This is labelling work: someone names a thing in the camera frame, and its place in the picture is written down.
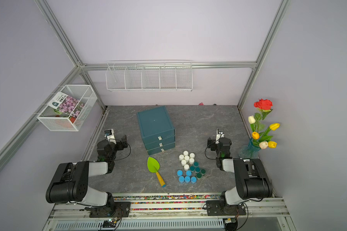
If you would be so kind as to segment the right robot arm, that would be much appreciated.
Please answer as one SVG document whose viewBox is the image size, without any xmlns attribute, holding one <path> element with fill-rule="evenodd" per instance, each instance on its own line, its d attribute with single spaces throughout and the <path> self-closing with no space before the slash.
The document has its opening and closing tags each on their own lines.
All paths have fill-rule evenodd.
<svg viewBox="0 0 347 231">
<path fill-rule="evenodd" d="M 225 137 L 207 140 L 206 148 L 216 152 L 216 166 L 235 176 L 235 187 L 221 194 L 220 205 L 239 206 L 249 200 L 272 197 L 273 186 L 261 160 L 233 158 L 230 156 L 231 145 L 231 140 Z"/>
</svg>

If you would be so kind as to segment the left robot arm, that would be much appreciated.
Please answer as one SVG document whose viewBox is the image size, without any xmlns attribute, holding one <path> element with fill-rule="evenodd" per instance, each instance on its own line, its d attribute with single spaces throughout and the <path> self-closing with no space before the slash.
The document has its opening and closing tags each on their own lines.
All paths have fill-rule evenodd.
<svg viewBox="0 0 347 231">
<path fill-rule="evenodd" d="M 46 191 L 48 203 L 78 203 L 87 207 L 113 207 L 113 196 L 89 186 L 89 178 L 110 174 L 115 166 L 116 154 L 130 147 L 127 136 L 120 139 L 113 135 L 97 144 L 97 161 L 62 163 L 58 166 Z"/>
</svg>

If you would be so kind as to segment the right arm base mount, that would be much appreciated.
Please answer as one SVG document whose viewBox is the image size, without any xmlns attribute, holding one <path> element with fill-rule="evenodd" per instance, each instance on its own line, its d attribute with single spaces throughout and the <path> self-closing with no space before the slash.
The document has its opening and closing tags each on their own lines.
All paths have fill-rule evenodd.
<svg viewBox="0 0 347 231">
<path fill-rule="evenodd" d="M 220 200 L 206 201 L 204 208 L 208 216 L 243 216 L 246 215 L 244 205 L 227 205 Z"/>
</svg>

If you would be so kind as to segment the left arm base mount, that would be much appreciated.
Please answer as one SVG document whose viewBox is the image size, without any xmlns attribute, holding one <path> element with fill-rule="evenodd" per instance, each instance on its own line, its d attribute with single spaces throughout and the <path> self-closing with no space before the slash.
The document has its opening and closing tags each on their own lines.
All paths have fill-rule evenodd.
<svg viewBox="0 0 347 231">
<path fill-rule="evenodd" d="M 130 213 L 130 202 L 114 202 L 103 207 L 86 207 L 90 218 L 125 218 Z"/>
</svg>

